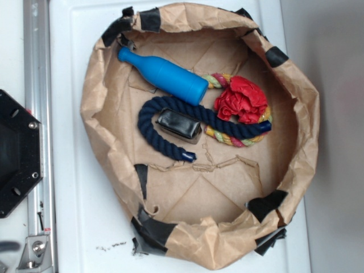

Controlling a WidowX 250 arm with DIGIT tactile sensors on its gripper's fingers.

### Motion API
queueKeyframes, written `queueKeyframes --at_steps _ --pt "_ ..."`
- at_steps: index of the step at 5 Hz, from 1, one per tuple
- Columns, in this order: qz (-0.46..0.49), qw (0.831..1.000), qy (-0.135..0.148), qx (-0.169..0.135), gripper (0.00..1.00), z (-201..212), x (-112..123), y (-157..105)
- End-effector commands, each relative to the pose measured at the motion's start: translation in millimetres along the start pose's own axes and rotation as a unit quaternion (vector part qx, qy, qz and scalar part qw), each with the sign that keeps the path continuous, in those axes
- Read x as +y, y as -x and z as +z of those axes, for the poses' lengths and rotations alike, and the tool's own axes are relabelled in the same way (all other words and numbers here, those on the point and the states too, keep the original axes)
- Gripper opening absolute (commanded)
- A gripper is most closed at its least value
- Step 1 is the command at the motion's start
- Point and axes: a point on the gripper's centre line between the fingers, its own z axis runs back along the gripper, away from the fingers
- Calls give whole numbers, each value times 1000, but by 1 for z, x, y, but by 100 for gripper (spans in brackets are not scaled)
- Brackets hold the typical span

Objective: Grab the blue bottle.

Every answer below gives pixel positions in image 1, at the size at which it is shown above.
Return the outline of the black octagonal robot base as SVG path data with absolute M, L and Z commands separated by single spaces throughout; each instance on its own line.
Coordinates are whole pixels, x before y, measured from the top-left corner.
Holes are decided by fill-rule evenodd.
M 1 90 L 1 219 L 42 179 L 41 123 Z

